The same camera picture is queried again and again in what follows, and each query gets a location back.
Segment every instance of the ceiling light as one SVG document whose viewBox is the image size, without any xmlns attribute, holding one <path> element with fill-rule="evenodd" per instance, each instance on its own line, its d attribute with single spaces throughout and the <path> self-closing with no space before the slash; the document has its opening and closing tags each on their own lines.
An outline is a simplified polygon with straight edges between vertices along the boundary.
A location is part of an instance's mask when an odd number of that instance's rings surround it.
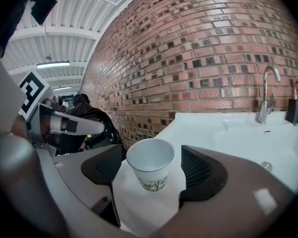
<svg viewBox="0 0 298 238">
<path fill-rule="evenodd" d="M 44 69 L 44 68 L 51 68 L 51 67 L 62 67 L 62 66 L 70 66 L 69 61 L 57 61 L 57 62 L 46 62 L 46 63 L 39 63 L 36 65 L 38 69 Z"/>
<path fill-rule="evenodd" d="M 64 89 L 70 89 L 72 88 L 71 86 L 68 87 L 60 87 L 60 88 L 55 88 L 54 91 L 58 91 L 58 90 L 64 90 Z"/>
</svg>

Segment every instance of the soap dispenser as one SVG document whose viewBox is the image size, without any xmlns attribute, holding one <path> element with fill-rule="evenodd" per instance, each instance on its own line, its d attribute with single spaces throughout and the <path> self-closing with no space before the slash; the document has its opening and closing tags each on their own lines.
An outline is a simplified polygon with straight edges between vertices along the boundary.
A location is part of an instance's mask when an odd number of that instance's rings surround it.
<svg viewBox="0 0 298 238">
<path fill-rule="evenodd" d="M 293 88 L 294 95 L 288 101 L 288 109 L 286 114 L 286 120 L 291 122 L 293 125 L 296 125 L 298 122 L 298 96 L 297 89 Z"/>
</svg>

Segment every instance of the white paper cup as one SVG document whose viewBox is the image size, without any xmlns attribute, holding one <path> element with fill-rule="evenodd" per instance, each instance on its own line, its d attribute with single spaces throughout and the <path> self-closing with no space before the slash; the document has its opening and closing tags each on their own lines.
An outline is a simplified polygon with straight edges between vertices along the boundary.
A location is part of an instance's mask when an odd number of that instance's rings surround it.
<svg viewBox="0 0 298 238">
<path fill-rule="evenodd" d="M 169 142 L 150 138 L 132 145 L 126 158 L 146 190 L 160 191 L 167 184 L 173 157 L 174 149 Z"/>
</svg>

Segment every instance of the chrome faucet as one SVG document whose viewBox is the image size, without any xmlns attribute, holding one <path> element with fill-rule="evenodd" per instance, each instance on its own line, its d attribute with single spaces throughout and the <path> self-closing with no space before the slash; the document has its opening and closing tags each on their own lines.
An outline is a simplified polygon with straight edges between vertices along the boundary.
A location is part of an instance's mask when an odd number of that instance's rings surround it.
<svg viewBox="0 0 298 238">
<path fill-rule="evenodd" d="M 277 69 L 271 65 L 268 65 L 264 72 L 264 96 L 263 101 L 260 104 L 260 112 L 257 121 L 259 123 L 265 124 L 266 123 L 266 117 L 267 117 L 267 111 L 268 111 L 268 102 L 267 102 L 267 78 L 269 71 L 272 71 L 275 75 L 275 80 L 277 82 L 280 82 L 280 76 Z"/>
</svg>

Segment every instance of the black cap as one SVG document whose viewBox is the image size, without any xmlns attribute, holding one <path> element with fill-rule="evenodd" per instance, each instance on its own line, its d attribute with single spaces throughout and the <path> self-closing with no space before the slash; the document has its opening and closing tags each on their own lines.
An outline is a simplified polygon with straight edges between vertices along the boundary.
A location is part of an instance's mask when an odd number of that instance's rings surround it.
<svg viewBox="0 0 298 238">
<path fill-rule="evenodd" d="M 90 103 L 89 98 L 86 94 L 82 93 L 82 94 L 76 94 L 73 97 L 73 105 L 74 107 L 76 107 L 79 103 Z"/>
</svg>

